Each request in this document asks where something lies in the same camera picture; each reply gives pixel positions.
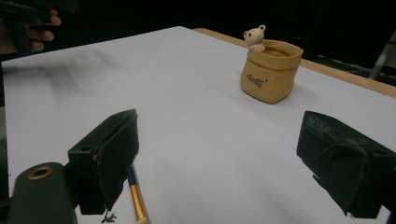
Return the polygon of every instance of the paintbrush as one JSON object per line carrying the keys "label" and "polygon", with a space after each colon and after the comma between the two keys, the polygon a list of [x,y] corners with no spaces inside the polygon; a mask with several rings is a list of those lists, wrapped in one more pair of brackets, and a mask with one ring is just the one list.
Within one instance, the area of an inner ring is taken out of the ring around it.
{"label": "paintbrush", "polygon": [[149,224],[146,217],[143,201],[140,197],[139,187],[137,185],[136,176],[134,173],[134,166],[132,165],[128,174],[128,183],[131,188],[132,201],[134,202],[134,213],[137,224]]}

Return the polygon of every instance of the black fabric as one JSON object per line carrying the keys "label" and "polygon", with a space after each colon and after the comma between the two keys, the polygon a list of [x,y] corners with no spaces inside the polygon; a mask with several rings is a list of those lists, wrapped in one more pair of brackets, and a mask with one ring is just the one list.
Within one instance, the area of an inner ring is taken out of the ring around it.
{"label": "black fabric", "polygon": [[112,115],[68,151],[67,168],[79,198],[81,214],[111,210],[138,153],[137,115],[134,109]]}
{"label": "black fabric", "polygon": [[376,218],[396,153],[337,119],[305,111],[297,155],[345,214]]}

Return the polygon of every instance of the tan cup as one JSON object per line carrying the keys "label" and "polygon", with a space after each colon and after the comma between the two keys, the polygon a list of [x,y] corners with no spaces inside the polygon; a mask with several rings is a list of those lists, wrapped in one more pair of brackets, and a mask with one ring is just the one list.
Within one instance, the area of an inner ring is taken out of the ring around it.
{"label": "tan cup", "polygon": [[265,103],[275,104],[288,96],[303,50],[286,42],[264,39],[265,51],[251,51],[241,75],[242,90]]}

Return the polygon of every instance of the human hand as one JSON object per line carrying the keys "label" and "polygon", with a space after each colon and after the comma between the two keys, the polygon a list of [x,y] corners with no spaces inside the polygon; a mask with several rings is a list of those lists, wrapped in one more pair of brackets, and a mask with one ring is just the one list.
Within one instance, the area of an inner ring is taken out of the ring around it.
{"label": "human hand", "polygon": [[[53,25],[58,26],[62,23],[61,19],[58,17],[58,11],[54,8],[49,9],[50,12],[50,22],[44,23],[40,22],[39,25]],[[31,46],[32,50],[37,52],[44,49],[43,41],[51,41],[54,38],[54,34],[51,31],[46,31],[42,29],[37,29],[36,26],[26,25],[26,33],[28,37],[32,40]],[[0,54],[9,54],[16,52],[15,46],[12,39],[8,33],[6,23],[0,19]]]}

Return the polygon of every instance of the white tabletop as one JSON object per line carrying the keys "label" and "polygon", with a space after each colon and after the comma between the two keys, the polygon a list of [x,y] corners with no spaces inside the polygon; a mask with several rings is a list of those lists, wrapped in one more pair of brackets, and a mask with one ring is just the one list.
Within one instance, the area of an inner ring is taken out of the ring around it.
{"label": "white tabletop", "polygon": [[[386,223],[344,216],[296,155],[305,110],[396,148],[396,100],[299,68],[269,105],[240,90],[247,50],[174,27],[3,63],[9,184],[104,119],[136,109],[134,166],[151,223]],[[103,216],[81,216],[99,223]],[[134,223],[128,184],[113,211]]]}

